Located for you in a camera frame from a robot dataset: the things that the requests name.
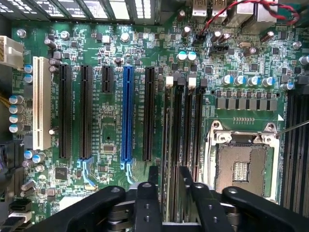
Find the electrolytic capacitor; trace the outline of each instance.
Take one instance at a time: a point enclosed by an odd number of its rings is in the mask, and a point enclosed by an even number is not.
[[[292,90],[294,88],[294,84],[293,83],[282,84],[280,85],[280,88],[285,91]]]
[[[272,77],[263,78],[262,85],[264,85],[265,87],[272,86],[273,80],[274,79]]]
[[[24,152],[24,158],[29,160],[32,159],[32,157],[36,154],[37,152],[34,150],[27,150]]]
[[[24,102],[24,97],[20,95],[12,95],[9,98],[10,104],[21,104]]]
[[[43,152],[40,152],[32,157],[34,163],[43,162],[46,158],[46,155]]]
[[[243,85],[244,82],[245,82],[244,76],[238,76],[238,77],[234,78],[234,84],[237,85],[237,86]]]
[[[48,70],[51,73],[58,73],[59,72],[59,68],[56,68],[55,66],[49,66]]]
[[[229,38],[231,38],[231,35],[228,33],[224,33],[220,38],[218,39],[219,43],[224,43],[226,42]]]
[[[10,125],[9,131],[11,133],[17,133],[17,132],[22,132],[24,130],[24,125],[21,123],[15,123]]]
[[[249,86],[256,86],[258,84],[258,81],[259,81],[259,78],[257,76],[254,76],[254,77],[248,78],[247,83]]]
[[[44,44],[48,47],[50,47],[51,49],[56,49],[57,48],[57,44],[53,41],[51,41],[50,39],[45,39],[44,40]]]
[[[307,65],[309,64],[309,56],[301,57],[298,61],[301,65]]]
[[[182,31],[182,37],[188,38],[191,32],[191,28],[189,26],[185,26]]]
[[[27,191],[29,190],[30,188],[34,188],[35,187],[35,182],[34,180],[29,180],[27,183],[23,184],[20,189],[22,191]]]
[[[186,52],[179,52],[177,55],[177,60],[179,62],[184,62],[186,58],[187,58]]]
[[[233,76],[232,75],[226,75],[222,77],[221,82],[223,85],[229,85],[233,82]]]
[[[30,188],[28,191],[22,191],[20,192],[20,196],[21,197],[28,197],[30,196],[31,194],[33,194],[35,191],[35,188]]]
[[[248,48],[246,51],[243,52],[244,57],[249,57],[252,56],[256,53],[256,48],[255,47],[251,47]]]
[[[9,107],[9,112],[11,114],[21,114],[24,111],[23,105],[11,105]]]
[[[49,63],[49,65],[59,67],[59,65],[61,64],[61,61],[58,60],[58,59],[50,58],[48,63]]]
[[[182,22],[184,18],[185,18],[185,12],[183,10],[179,11],[176,18],[177,22]]]
[[[11,115],[9,117],[9,121],[11,123],[18,123],[24,121],[24,116],[23,115]]]
[[[215,32],[213,33],[212,37],[211,37],[211,42],[212,42],[212,43],[217,42],[218,39],[220,38],[220,36],[221,36],[221,32],[215,31]]]
[[[268,42],[269,40],[271,40],[272,38],[274,38],[274,36],[275,36],[275,33],[272,32],[272,31],[269,31],[269,32],[267,32],[265,35],[263,35],[263,36],[260,38],[260,41],[261,41],[262,43],[266,43],[266,42]]]
[[[30,167],[32,165],[34,165],[34,162],[31,159],[25,160],[21,164],[21,166],[23,166],[24,168]]]

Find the pci slot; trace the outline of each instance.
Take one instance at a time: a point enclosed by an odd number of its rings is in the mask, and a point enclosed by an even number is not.
[[[102,93],[112,93],[114,85],[113,69],[111,66],[102,67]]]
[[[72,71],[71,66],[59,67],[59,158],[69,159],[72,147]]]
[[[90,65],[81,65],[80,154],[82,160],[91,157],[93,73]]]
[[[122,104],[122,141],[121,169],[125,163],[132,160],[132,127],[133,127],[133,94],[134,70],[132,66],[124,67],[123,74],[123,104]]]
[[[33,57],[33,149],[51,147],[51,74],[48,59]]]
[[[154,134],[154,110],[155,110],[155,68],[147,67],[145,74],[145,103],[144,103],[144,138],[143,159],[151,161],[153,134]]]

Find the white connector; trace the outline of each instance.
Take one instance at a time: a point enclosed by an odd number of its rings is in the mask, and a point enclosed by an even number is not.
[[[0,64],[22,71],[24,68],[24,46],[7,36],[0,36]]]
[[[33,57],[33,149],[51,147],[51,74],[48,59]]]

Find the black pcie slot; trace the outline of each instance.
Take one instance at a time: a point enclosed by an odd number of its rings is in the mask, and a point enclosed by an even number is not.
[[[72,147],[72,70],[71,66],[59,67],[59,158],[69,159]]]
[[[80,159],[91,157],[92,135],[92,67],[81,66],[81,95],[80,95]]]
[[[151,161],[153,134],[154,134],[154,111],[155,111],[155,68],[147,67],[145,74],[145,103],[144,103],[144,137],[143,159]]]

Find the solid capacitor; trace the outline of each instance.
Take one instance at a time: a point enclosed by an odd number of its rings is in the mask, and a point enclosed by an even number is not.
[[[21,104],[24,102],[24,97],[20,95],[12,95],[9,98],[10,104]]]

